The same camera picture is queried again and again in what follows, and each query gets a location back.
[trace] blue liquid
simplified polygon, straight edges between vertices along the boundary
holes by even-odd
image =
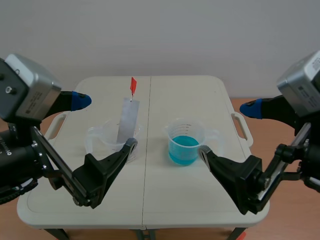
[[[182,146],[192,147],[198,145],[198,141],[190,136],[177,136],[173,139],[174,142]],[[197,147],[186,148],[170,142],[169,156],[180,165],[190,165],[198,158]]]

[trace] empty measuring cup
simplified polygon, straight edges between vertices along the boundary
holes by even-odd
[[[178,118],[164,131],[168,136],[169,156],[177,164],[192,164],[198,158],[198,147],[207,140],[216,140],[216,154],[223,155],[224,146],[219,131],[205,128],[200,121]]]
[[[142,131],[142,126],[137,124],[134,130],[133,137],[139,142],[139,135]],[[92,154],[94,151],[94,139],[99,139],[104,144],[106,154],[111,155],[122,149],[125,142],[118,143],[119,121],[110,119],[103,126],[91,127],[88,129],[84,140],[84,146],[87,154]],[[138,147],[135,147],[129,155],[127,163],[133,161],[137,157]]]

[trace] white wall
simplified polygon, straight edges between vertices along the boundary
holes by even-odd
[[[320,49],[320,0],[2,0],[0,57],[20,53],[66,89],[90,76],[212,75],[232,97],[278,94]]]

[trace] red tip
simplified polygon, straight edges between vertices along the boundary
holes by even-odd
[[[131,94],[132,96],[135,94],[136,92],[136,88],[137,88],[137,81],[135,80],[134,77],[131,77],[131,86],[130,86],[130,90],[131,90]]]
[[[246,235],[247,234],[245,232],[243,232],[236,240],[244,240]]]

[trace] table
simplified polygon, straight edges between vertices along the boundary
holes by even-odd
[[[261,221],[269,204],[257,215],[243,216],[200,160],[188,167],[177,167],[165,159],[167,140],[161,128],[175,117],[192,116],[201,116],[206,125],[223,133],[225,142],[232,146],[225,157],[243,162],[249,156],[251,135],[246,132],[248,143],[236,134],[230,115],[234,114],[233,108],[223,83],[210,76],[136,79],[134,97],[140,101],[138,122],[146,126],[138,144],[139,158],[123,168],[101,206],[94,210],[75,206],[67,191],[54,191],[46,179],[41,179],[36,189],[19,199],[19,217],[60,239],[66,237],[58,230],[63,228],[149,229],[153,238],[152,230],[159,228],[236,227],[230,236],[235,239],[245,228]],[[101,125],[110,116],[120,117],[129,82],[130,77],[92,77],[78,85],[76,91],[90,95],[92,105],[66,114],[59,141],[51,140],[72,170],[83,164],[86,129]],[[226,124],[216,120],[217,114]]]

